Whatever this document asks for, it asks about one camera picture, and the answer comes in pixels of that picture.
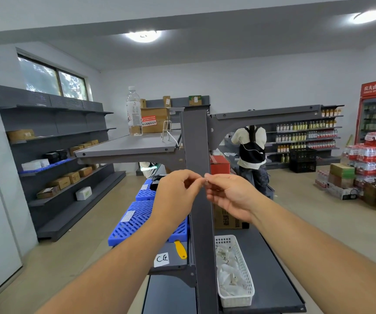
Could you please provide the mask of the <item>person's left hand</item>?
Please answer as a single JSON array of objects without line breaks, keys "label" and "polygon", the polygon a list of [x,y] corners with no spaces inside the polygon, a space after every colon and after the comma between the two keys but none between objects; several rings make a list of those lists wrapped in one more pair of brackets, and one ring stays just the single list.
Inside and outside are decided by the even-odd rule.
[{"label": "person's left hand", "polygon": [[184,183],[205,183],[206,179],[191,170],[176,170],[160,180],[150,219],[175,230],[192,210],[199,193],[185,193]]}]

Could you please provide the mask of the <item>person's right forearm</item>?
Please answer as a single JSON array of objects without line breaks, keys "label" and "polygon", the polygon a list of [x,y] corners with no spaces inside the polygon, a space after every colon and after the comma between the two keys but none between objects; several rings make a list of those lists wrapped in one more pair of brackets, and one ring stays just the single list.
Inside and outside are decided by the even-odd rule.
[{"label": "person's right forearm", "polygon": [[268,198],[254,225],[324,314],[376,314],[376,263]]}]

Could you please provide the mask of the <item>person's left forearm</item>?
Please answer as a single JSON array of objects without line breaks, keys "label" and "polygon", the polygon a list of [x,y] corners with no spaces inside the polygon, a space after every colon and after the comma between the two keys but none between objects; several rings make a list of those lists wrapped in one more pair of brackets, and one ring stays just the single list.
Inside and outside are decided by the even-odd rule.
[{"label": "person's left forearm", "polygon": [[134,234],[53,296],[35,314],[126,314],[154,258],[190,210],[157,210]]}]

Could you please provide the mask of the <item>black device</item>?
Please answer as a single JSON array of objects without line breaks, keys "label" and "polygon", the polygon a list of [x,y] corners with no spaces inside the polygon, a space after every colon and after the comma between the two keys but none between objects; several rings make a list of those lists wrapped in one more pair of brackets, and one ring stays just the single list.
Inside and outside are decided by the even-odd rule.
[{"label": "black device", "polygon": [[151,178],[151,183],[149,185],[149,188],[151,191],[156,191],[157,188],[158,188],[158,185],[160,183],[160,180],[162,178],[164,178],[165,176],[167,176],[167,174],[157,174],[157,175],[154,175],[152,178]]}]

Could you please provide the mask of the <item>grey metal gondola shelf unit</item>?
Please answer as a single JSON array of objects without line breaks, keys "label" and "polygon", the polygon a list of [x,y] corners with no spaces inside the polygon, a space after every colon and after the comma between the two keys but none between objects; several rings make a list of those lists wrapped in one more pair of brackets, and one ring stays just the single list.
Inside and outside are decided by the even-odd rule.
[{"label": "grey metal gondola shelf unit", "polygon": [[[177,142],[165,134],[149,133],[140,137],[124,136],[76,151],[86,164],[156,162],[172,171],[190,169],[201,175],[210,173],[210,152],[223,138],[239,127],[268,125],[301,120],[322,119],[324,105],[267,110],[248,110],[211,115],[208,107],[186,107],[180,113],[181,133]],[[217,293],[214,255],[212,204],[202,190],[190,215],[188,259],[151,268],[143,304],[143,314],[282,314],[306,312],[305,301],[284,268],[261,236],[251,226],[237,230],[234,236],[253,278],[252,305],[223,309]]]}]

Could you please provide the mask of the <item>large blue plastic grid pallet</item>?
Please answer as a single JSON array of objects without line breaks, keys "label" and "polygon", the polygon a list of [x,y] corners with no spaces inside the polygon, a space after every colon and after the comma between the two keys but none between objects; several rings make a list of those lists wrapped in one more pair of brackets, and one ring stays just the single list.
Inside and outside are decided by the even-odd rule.
[{"label": "large blue plastic grid pallet", "polygon": [[[150,218],[153,200],[134,201],[124,213],[120,222],[112,231],[107,243],[115,247],[134,234]],[[187,242],[188,240],[188,216],[172,233],[167,242]]]}]

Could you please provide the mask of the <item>white paper label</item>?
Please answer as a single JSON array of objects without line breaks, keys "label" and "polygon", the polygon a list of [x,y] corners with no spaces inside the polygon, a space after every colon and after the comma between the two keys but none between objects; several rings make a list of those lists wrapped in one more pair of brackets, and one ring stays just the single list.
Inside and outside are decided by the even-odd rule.
[{"label": "white paper label", "polygon": [[159,253],[154,258],[154,268],[163,267],[170,264],[169,253]]}]

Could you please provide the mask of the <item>black plastic crates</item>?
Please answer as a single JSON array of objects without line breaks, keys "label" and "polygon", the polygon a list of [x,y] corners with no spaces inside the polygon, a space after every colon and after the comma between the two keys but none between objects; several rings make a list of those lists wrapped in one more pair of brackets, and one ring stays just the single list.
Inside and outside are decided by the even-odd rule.
[{"label": "black plastic crates", "polygon": [[298,148],[290,150],[289,169],[294,173],[316,172],[316,149]]}]

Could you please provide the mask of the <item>pile of white packets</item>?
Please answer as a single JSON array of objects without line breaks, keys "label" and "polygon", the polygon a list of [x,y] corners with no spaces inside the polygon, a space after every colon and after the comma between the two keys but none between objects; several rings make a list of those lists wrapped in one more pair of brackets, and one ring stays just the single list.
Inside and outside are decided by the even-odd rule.
[{"label": "pile of white packets", "polygon": [[234,248],[228,245],[216,246],[216,268],[221,296],[238,297],[249,294]]}]

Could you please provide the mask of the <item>white plastic basket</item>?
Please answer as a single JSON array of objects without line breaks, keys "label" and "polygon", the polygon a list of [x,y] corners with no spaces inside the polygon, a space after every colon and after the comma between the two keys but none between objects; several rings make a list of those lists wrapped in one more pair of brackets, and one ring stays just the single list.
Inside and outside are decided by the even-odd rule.
[{"label": "white plastic basket", "polygon": [[250,274],[250,271],[247,267],[243,254],[241,252],[240,246],[238,244],[237,238],[234,235],[229,234],[229,235],[215,236],[214,239],[215,239],[215,249],[216,249],[216,246],[223,246],[223,245],[228,245],[229,247],[234,248],[235,253],[237,254],[240,269],[246,281],[247,290],[249,293],[248,295],[238,296],[238,297],[223,297],[220,294],[220,288],[218,286],[218,280],[217,280],[218,295],[220,297],[222,308],[226,309],[226,308],[251,306],[252,299],[255,294],[254,284],[253,284],[252,276]]}]

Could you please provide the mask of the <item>white foam box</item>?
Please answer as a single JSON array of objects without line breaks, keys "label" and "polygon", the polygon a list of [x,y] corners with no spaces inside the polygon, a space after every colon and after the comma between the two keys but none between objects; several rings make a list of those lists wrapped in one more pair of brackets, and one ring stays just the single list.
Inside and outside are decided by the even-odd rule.
[{"label": "white foam box", "polygon": [[90,186],[83,187],[75,193],[77,201],[85,201],[92,196],[92,189]]}]

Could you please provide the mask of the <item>row of cardboard boxes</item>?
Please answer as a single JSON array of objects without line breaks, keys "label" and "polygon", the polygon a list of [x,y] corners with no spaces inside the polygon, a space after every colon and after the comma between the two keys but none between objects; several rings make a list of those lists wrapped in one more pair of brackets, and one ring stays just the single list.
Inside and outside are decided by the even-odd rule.
[{"label": "row of cardboard boxes", "polygon": [[70,156],[71,157],[75,157],[75,152],[76,151],[79,151],[79,150],[82,150],[84,148],[88,148],[88,147],[91,147],[91,146],[94,146],[94,145],[97,145],[99,143],[98,140],[91,140],[91,141],[88,141],[88,142],[84,142],[84,143],[81,143],[77,146],[74,146],[74,147],[70,147],[69,148],[69,153],[70,153]]}]

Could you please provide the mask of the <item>white printed carton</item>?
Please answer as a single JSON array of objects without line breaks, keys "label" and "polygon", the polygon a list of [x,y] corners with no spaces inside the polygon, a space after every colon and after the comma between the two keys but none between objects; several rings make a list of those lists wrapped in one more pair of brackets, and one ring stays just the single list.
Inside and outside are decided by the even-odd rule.
[{"label": "white printed carton", "polygon": [[328,182],[326,191],[340,200],[356,200],[358,198],[358,190],[356,188],[340,188],[333,183]]}]

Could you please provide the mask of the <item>black boxes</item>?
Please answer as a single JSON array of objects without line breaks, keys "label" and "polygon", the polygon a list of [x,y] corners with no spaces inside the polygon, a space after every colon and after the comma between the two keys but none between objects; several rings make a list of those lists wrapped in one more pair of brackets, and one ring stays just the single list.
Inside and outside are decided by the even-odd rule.
[{"label": "black boxes", "polygon": [[65,149],[55,150],[42,155],[49,164],[55,164],[68,159],[68,152]]}]

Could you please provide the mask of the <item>flat cardboard box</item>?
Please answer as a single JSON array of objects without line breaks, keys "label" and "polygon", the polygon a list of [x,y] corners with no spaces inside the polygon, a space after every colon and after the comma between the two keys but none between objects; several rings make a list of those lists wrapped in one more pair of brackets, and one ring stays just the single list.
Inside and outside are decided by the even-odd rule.
[{"label": "flat cardboard box", "polygon": [[10,143],[21,143],[35,138],[35,133],[32,129],[7,131],[6,134]]}]

